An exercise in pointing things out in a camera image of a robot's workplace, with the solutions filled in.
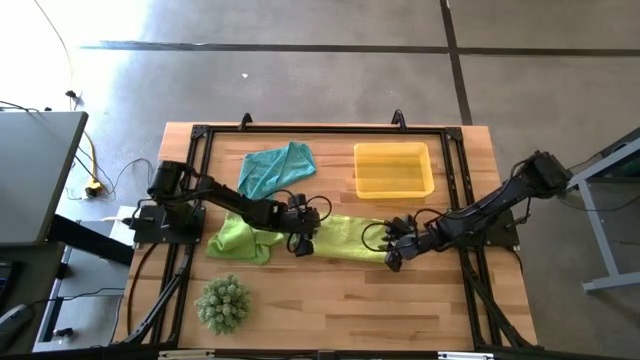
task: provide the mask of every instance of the blue cloth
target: blue cloth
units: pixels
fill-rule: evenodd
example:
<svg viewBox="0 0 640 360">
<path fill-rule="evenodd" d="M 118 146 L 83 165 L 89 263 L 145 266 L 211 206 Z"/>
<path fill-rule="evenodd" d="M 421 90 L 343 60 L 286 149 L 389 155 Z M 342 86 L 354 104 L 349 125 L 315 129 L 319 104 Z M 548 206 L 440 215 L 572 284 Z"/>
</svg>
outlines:
<svg viewBox="0 0 640 360">
<path fill-rule="evenodd" d="M 238 192 L 250 199 L 262 199 L 315 173 L 309 146 L 291 141 L 280 149 L 247 154 L 238 179 Z"/>
</svg>

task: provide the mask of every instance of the gray floor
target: gray floor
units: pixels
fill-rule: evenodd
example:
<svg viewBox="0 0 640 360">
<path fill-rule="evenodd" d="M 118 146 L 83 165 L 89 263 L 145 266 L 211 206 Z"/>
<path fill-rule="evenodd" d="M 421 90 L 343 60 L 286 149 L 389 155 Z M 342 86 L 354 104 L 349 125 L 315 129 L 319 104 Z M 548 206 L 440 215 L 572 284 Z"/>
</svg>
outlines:
<svg viewBox="0 0 640 360">
<path fill-rule="evenodd" d="M 437 0 L 41 3 L 75 45 L 97 40 L 446 45 Z M 634 0 L 450 0 L 450 5 L 460 46 L 640 48 L 640 3 Z M 46 26 L 34 25 L 42 20 L 37 12 L 21 11 L 28 14 L 29 27 L 40 27 L 53 52 L 38 61 L 55 61 L 60 57 L 55 37 Z M 384 123 L 399 107 L 409 123 L 460 124 L 447 55 L 82 50 L 73 58 L 74 86 L 90 114 L 87 132 L 113 180 L 130 160 L 155 159 L 168 121 L 238 121 L 250 111 L 256 121 Z M 65 62 L 58 63 L 64 73 Z M 461 63 L 474 124 L 490 126 L 503 177 L 534 149 L 571 165 L 640 124 L 640 58 L 463 56 Z M 47 97 L 43 91 L 31 88 L 15 101 L 60 102 L 57 94 Z M 58 211 L 88 220 L 115 215 L 119 205 L 144 195 L 145 174 L 141 164 L 124 172 L 114 201 L 63 199 Z M 71 197 L 85 182 L 76 167 L 67 184 Z M 638 357 L 640 287 L 585 295 L 581 281 L 605 275 L 586 215 L 556 200 L 535 201 L 532 212 L 519 233 L 540 344 Z"/>
</svg>

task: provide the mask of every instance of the green spiky ball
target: green spiky ball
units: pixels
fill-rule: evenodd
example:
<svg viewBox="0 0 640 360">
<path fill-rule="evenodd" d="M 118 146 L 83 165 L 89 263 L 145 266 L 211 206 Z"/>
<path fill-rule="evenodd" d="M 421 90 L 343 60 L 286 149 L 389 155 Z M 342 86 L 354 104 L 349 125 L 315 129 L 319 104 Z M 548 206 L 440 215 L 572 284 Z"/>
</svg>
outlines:
<svg viewBox="0 0 640 360">
<path fill-rule="evenodd" d="M 207 324 L 216 335 L 231 334 L 249 315 L 249 291 L 228 275 L 211 280 L 195 301 L 201 324 Z"/>
</svg>

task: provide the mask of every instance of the yellow container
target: yellow container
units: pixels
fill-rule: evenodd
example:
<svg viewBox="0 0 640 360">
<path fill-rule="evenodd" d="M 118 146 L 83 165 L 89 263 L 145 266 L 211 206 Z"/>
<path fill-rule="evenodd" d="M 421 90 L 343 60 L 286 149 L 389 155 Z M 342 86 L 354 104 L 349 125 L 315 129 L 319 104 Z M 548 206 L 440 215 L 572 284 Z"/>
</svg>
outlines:
<svg viewBox="0 0 640 360">
<path fill-rule="evenodd" d="M 433 192 L 425 143 L 356 144 L 353 152 L 359 198 L 420 198 Z"/>
</svg>

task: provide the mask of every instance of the wooden table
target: wooden table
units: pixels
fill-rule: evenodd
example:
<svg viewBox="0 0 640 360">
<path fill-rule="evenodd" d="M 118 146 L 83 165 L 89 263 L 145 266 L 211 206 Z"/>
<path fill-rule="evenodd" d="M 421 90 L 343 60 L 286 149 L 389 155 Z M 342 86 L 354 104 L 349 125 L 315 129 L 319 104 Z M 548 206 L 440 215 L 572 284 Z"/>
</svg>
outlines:
<svg viewBox="0 0 640 360">
<path fill-rule="evenodd" d="M 193 123 L 167 124 L 160 148 L 161 160 L 185 161 L 192 126 Z M 484 126 L 464 126 L 462 129 L 473 190 L 476 198 L 480 198 L 500 185 L 489 130 Z M 216 134 L 209 175 L 235 187 L 245 154 L 282 147 L 290 140 L 310 146 L 318 171 L 316 175 L 289 189 L 306 193 L 307 196 L 321 194 L 329 197 L 336 214 L 391 219 L 393 216 L 414 213 L 425 205 L 441 211 L 450 206 L 441 144 L 438 137 L 430 135 Z M 427 143 L 434 173 L 435 191 L 426 200 L 362 200 L 356 196 L 353 164 L 355 143 L 416 140 Z M 457 161 L 454 164 L 456 174 L 459 174 Z M 225 213 L 207 204 L 203 240 L 209 239 L 221 227 Z M 426 221 L 429 215 L 421 216 Z M 272 249 L 267 265 L 254 266 L 240 261 L 208 258 L 205 245 L 203 242 L 197 247 L 194 257 L 180 348 L 472 348 L 457 250 L 424 254 L 405 261 L 400 273 L 392 273 L 383 264 L 319 257 L 295 258 L 282 245 Z M 167 247 L 159 245 L 141 272 L 132 299 L 134 328 L 156 301 Z M 126 294 L 144 251 L 146 247 L 134 256 Z M 527 295 L 516 258 L 506 250 L 487 248 L 487 259 L 497 303 L 525 339 L 535 343 Z M 209 280 L 229 273 L 236 274 L 252 291 L 252 313 L 235 334 L 215 336 L 198 322 L 193 302 Z M 174 303 L 168 306 L 163 335 L 169 331 L 173 307 Z M 486 312 L 482 305 L 479 305 L 479 310 L 483 334 L 488 339 Z M 125 337 L 125 319 L 126 306 L 123 305 L 114 340 Z"/>
</svg>

